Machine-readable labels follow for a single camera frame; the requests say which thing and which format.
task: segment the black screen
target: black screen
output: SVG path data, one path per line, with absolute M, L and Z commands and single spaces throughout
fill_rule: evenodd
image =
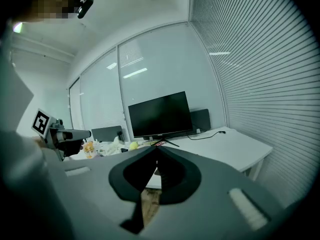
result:
M 134 137 L 192 130 L 184 91 L 131 105 L 128 108 Z

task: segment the ceiling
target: ceiling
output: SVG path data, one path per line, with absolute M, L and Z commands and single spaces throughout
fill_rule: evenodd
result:
M 158 13 L 159 8 L 181 10 L 183 0 L 94 0 L 83 19 L 51 19 L 24 23 L 21 33 L 14 33 L 13 47 L 36 53 L 55 53 L 55 59 L 71 63 L 77 52 L 88 41 L 97 42 L 123 25 Z

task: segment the desk leg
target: desk leg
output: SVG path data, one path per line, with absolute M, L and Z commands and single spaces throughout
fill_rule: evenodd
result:
M 264 159 L 261 159 L 256 165 L 254 165 L 249 172 L 249 179 L 255 181 L 259 175 Z

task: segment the white table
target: white table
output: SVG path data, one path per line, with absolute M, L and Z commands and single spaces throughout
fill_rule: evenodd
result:
M 217 133 L 212 138 L 200 139 L 212 136 L 218 131 L 225 131 L 225 134 Z M 180 149 L 226 163 L 240 172 L 252 168 L 249 175 L 252 180 L 257 178 L 263 159 L 273 149 L 267 144 L 228 127 L 221 127 L 201 134 L 190 135 L 190 138 L 199 138 L 200 140 L 191 140 L 188 137 L 178 137 L 172 138 L 170 141 L 177 144 L 179 147 L 169 143 L 166 143 L 163 146 Z M 146 187 L 160 189 L 160 176 L 153 175 Z

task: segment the cable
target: cable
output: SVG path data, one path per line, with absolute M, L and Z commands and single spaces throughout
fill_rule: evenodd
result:
M 204 139 L 209 139 L 209 138 L 212 138 L 213 136 L 215 136 L 216 134 L 226 134 L 226 132 L 224 130 L 220 130 L 220 131 L 217 131 L 214 135 L 212 136 L 209 136 L 209 137 L 204 137 L 204 138 L 190 138 L 189 135 L 188 138 L 192 141 L 197 141 L 197 140 L 204 140 Z

